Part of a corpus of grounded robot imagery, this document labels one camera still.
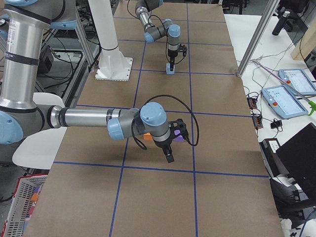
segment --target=orange object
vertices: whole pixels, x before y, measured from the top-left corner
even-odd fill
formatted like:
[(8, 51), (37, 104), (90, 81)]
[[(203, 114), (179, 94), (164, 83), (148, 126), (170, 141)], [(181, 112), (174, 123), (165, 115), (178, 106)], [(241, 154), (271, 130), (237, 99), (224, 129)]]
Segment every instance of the orange object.
[(153, 141), (153, 138), (152, 138), (152, 136), (150, 135), (150, 133), (145, 133), (145, 134), (144, 134), (144, 140)]
[(37, 193), (34, 193), (31, 198), (31, 201), (38, 201), (38, 199), (39, 199), (39, 195)]

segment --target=metal pole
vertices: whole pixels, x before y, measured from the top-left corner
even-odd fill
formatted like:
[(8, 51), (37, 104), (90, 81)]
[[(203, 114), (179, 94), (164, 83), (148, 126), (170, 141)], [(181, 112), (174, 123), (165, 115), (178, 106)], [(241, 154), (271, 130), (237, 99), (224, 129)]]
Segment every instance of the metal pole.
[(262, 14), (262, 17), (259, 21), (259, 24), (255, 30), (255, 33), (252, 36), (252, 39), (248, 45), (248, 48), (245, 52), (245, 55), (243, 56), (240, 65), (238, 67), (238, 70), (236, 72), (237, 77), (241, 77), (242, 74), (244, 73), (247, 64), (249, 62), (249, 60), (251, 59), (260, 39), (261, 36), (263, 34), (263, 32), (265, 31), (275, 9), (277, 8), (277, 5), (279, 3), (280, 0), (269, 0), (265, 11)]
[(78, 22), (77, 27), (76, 27), (76, 33), (77, 33), (79, 42), (82, 46), (83, 52), (85, 54), (85, 57), (88, 61), (89, 66), (93, 66), (92, 64), (93, 64), (94, 58), (93, 58), (89, 43), (87, 41), (87, 36), (84, 32), (84, 28), (82, 26), (77, 9), (76, 9), (76, 18), (77, 18), (77, 22)]

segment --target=silver robot arm segment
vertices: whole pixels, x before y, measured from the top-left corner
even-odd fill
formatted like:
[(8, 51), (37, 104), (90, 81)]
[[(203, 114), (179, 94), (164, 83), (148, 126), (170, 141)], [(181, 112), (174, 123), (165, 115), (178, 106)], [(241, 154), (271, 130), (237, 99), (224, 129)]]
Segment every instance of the silver robot arm segment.
[[(10, 24), (0, 95), (0, 144), (18, 142), (37, 132), (61, 126), (107, 127), (114, 140), (133, 137), (136, 141), (135, 136), (149, 132), (155, 144), (162, 148), (167, 161), (174, 161), (170, 144), (180, 135), (189, 142), (186, 124), (182, 119), (168, 121), (164, 109), (156, 102), (147, 103), (140, 110), (83, 110), (35, 104), (33, 93), (43, 30), (50, 26), (73, 29), (76, 26), (75, 0), (5, 2)], [(160, 5), (160, 1), (154, 3), (147, 9)], [(164, 31), (170, 38), (168, 48), (175, 51), (180, 34), (176, 36), (170, 30), (174, 26), (170, 20), (165, 24), (169, 29)]]
[(172, 140), (180, 135), (185, 140), (189, 140), (186, 124), (182, 119), (168, 121), (163, 107), (156, 102), (150, 102), (140, 110), (135, 108), (84, 110), (51, 106), (47, 110), (46, 118), (50, 128), (61, 126), (107, 127), (113, 140), (129, 137), (136, 139), (135, 136), (149, 132), (154, 143), (162, 148), (168, 163), (174, 162), (170, 146)]
[(180, 44), (180, 26), (173, 23), (170, 19), (165, 19), (162, 25), (156, 27), (149, 16), (148, 12), (161, 6), (163, 1), (160, 0), (138, 0), (135, 6), (137, 18), (141, 21), (144, 27), (144, 37), (147, 43), (152, 43), (164, 36), (168, 38), (168, 55), (169, 60), (166, 65), (167, 74), (174, 74), (175, 58), (178, 53), (183, 54), (183, 58), (187, 55), (187, 47)]

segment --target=white table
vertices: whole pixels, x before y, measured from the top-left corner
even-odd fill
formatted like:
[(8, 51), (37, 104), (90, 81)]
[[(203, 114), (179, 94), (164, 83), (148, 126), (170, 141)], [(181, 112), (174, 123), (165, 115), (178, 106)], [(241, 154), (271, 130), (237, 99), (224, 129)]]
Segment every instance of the white table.
[[(232, 40), (232, 44), (234, 47), (234, 53), (237, 59), (237, 63), (242, 59), (248, 45), (250, 39), (258, 25), (260, 20), (260, 16), (250, 16), (250, 15), (225, 15), (225, 19), (227, 22), (229, 34)], [(269, 22), (253, 56), (252, 59), (259, 58), (260, 56), (267, 56), (267, 55), (275, 55), (284, 50), (286, 50), (292, 44), (292, 40), (286, 33), (284, 29), (281, 30), (278, 36), (272, 35), (272, 31), (277, 24), (278, 18), (272, 17), (271, 21)], [(294, 46), (290, 47), (285, 53), (281, 53), (277, 56), (267, 57), (260, 60), (261, 64), (267, 66), (269, 68), (278, 70), (278, 69), (293, 69), (293, 68), (306, 68), (306, 64), (303, 61), (295, 61), (292, 59), (290, 53), (294, 49)], [(263, 69), (258, 68), (254, 63), (250, 63), (243, 76), (242, 81), (245, 86), (250, 89), (250, 92), (256, 91), (260, 92), (261, 87), (252, 80), (252, 76), (254, 73), (254, 79), (261, 85), (265, 84), (266, 79), (268, 78), (269, 74), (265, 72)], [(309, 69), (304, 70), (307, 75), (314, 80), (312, 73)], [(280, 85), (280, 82), (277, 79), (270, 77), (265, 84), (264, 87), (271, 87)], [(300, 101), (303, 106), (309, 109), (309, 105), (301, 100)], [(280, 119), (276, 115), (276, 113), (269, 107), (267, 102), (261, 97), (258, 100), (258, 108), (261, 110), (262, 115), (266, 119), (273, 120), (274, 118)], [(279, 132), (277, 135), (277, 139), (281, 145), (283, 145), (287, 140), (293, 137), (298, 131), (300, 131), (303, 127), (305, 127), (308, 123), (313, 122), (316, 124), (316, 113), (312, 116), (300, 116), (291, 119), (284, 119), (282, 120), (283, 123), (283, 132)], [(266, 138), (272, 138), (276, 135), (276, 129), (270, 129), (270, 121), (263, 120), (264, 128), (259, 129), (258, 131), (258, 141), (261, 142)], [(310, 220), (307, 225), (305, 226), (303, 237), (305, 236), (313, 236), (316, 233), (316, 220)]]

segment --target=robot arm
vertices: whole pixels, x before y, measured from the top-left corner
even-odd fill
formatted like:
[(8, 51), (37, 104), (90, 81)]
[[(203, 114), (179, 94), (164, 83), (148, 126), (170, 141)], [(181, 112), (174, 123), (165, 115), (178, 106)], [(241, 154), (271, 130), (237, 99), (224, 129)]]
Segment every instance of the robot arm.
[(36, 132), (60, 127), (107, 127), (113, 140), (150, 133), (155, 144), (162, 148), (168, 163), (173, 162), (171, 143), (176, 137), (189, 141), (182, 119), (168, 121), (163, 107), (150, 102), (139, 109), (87, 110), (38, 105), (34, 113), (15, 114), (0, 111), (0, 144), (18, 142)]
[(108, 127), (114, 140), (149, 132), (168, 162), (174, 161), (172, 139), (182, 135), (189, 141), (189, 135), (181, 119), (168, 122), (158, 103), (150, 102), (140, 110), (81, 110), (35, 104), (33, 93), (43, 30), (52, 21), (58, 29), (74, 28), (75, 0), (6, 0), (6, 3), (10, 24), (0, 96), (0, 144), (18, 142), (61, 126)]
[(167, 36), (168, 41), (168, 56), (169, 63), (167, 63), (167, 74), (174, 74), (175, 58), (178, 53), (182, 53), (183, 57), (187, 55), (187, 47), (180, 44), (180, 26), (174, 24), (172, 20), (165, 19), (162, 25), (156, 27), (149, 16), (148, 12), (161, 6), (161, 0), (138, 0), (135, 6), (135, 13), (137, 18), (141, 21), (144, 27), (144, 37), (147, 43), (152, 43), (164, 36)]

